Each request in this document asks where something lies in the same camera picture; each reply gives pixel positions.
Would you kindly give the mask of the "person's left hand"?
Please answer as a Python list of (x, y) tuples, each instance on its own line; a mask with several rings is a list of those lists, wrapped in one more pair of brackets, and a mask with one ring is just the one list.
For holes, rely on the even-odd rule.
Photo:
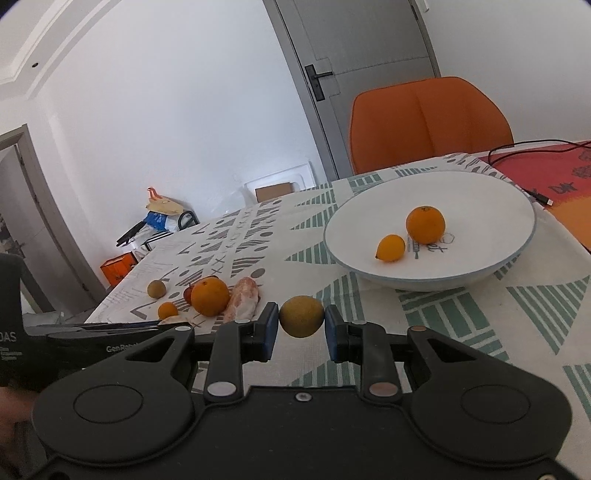
[(36, 392), (1, 388), (1, 478), (17, 479), (19, 477), (18, 455), (16, 452), (16, 425), (28, 422)]

